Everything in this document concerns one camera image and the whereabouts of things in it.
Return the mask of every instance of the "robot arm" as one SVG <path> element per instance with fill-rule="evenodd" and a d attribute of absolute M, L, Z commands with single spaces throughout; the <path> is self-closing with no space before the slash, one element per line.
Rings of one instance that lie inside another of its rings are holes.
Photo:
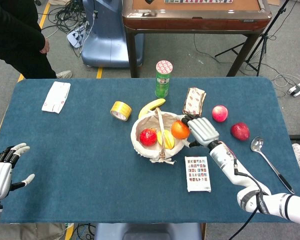
<path fill-rule="evenodd" d="M 16 146 L 9 146 L 0 153 L 0 200 L 8 196 L 10 191 L 25 187 L 34 179 L 35 175 L 29 175 L 25 180 L 17 183 L 11 183 L 13 168 L 18 159 L 30 149 L 25 143 Z M 3 206 L 0 204 L 0 216 Z"/>
<path fill-rule="evenodd" d="M 252 213 L 275 215 L 300 224 L 300 197 L 288 193 L 271 195 L 270 190 L 246 170 L 235 154 L 221 141 L 219 133 L 206 118 L 183 115 L 186 124 L 196 141 L 188 144 L 209 148 L 210 156 L 227 178 L 235 185 L 245 187 L 237 194 L 240 207 Z"/>

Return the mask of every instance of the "metal spoon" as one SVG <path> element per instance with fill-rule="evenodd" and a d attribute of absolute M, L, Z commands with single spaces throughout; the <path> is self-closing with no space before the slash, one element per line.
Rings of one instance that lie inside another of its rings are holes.
<path fill-rule="evenodd" d="M 252 140 L 250 148 L 252 151 L 259 153 L 264 158 L 264 160 L 266 160 L 266 162 L 269 164 L 269 166 L 272 168 L 272 170 L 278 176 L 278 178 L 283 183 L 283 185 L 286 187 L 286 189 L 288 189 L 290 193 L 295 194 L 295 191 L 290 186 L 288 181 L 281 175 L 281 173 L 272 165 L 272 163 L 267 159 L 267 157 L 261 152 L 261 148 L 262 148 L 263 144 L 264 144 L 264 139 L 260 136 L 257 136 Z"/>

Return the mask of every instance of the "woven basket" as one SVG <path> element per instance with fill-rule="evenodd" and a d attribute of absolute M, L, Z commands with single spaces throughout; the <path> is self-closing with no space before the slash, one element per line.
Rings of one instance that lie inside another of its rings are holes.
<path fill-rule="evenodd" d="M 155 111 L 151 111 L 139 118 L 131 130 L 131 142 L 134 149 L 143 157 L 149 158 L 152 163 L 174 164 L 171 157 L 176 155 L 183 147 L 184 141 L 174 138 L 174 147 L 172 149 L 165 148 L 165 129 L 171 130 L 171 125 L 178 120 L 178 115 L 171 112 L 160 111 L 157 107 Z M 162 133 L 162 145 L 158 141 L 152 146 L 144 146 L 140 143 L 139 135 L 144 129 L 155 128 Z"/>

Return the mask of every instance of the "pink apple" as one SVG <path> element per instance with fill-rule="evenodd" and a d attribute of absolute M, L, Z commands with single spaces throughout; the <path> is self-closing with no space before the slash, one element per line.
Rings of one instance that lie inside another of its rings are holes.
<path fill-rule="evenodd" d="M 217 105 L 212 109 L 212 117 L 215 121 L 222 123 L 228 117 L 228 109 L 223 105 Z"/>

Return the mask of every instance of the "green can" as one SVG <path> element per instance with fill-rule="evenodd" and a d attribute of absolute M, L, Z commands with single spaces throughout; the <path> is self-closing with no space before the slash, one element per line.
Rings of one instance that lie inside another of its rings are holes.
<path fill-rule="evenodd" d="M 170 76 L 173 69 L 171 62 L 166 60 L 159 61 L 156 66 L 155 95 L 158 98 L 165 98 L 168 95 Z"/>

